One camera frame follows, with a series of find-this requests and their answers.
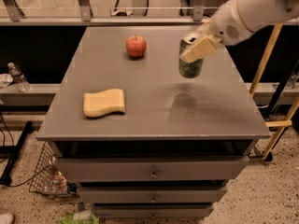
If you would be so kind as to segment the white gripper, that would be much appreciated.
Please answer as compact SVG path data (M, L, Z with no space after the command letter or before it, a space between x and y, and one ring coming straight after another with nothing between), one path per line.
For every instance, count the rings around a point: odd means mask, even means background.
M238 0L229 0L221 5L210 22L204 22L196 29L196 33L203 36L187 47L179 58L185 63L193 63L216 52L220 42L234 46L249 39L253 32L242 20L238 5Z

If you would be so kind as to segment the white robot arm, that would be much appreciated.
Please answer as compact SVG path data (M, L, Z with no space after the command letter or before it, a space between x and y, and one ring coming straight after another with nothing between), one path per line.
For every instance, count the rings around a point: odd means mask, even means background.
M299 17L299 0L229 0L192 33L195 40L180 54L193 63L213 54L220 43L234 46L264 27Z

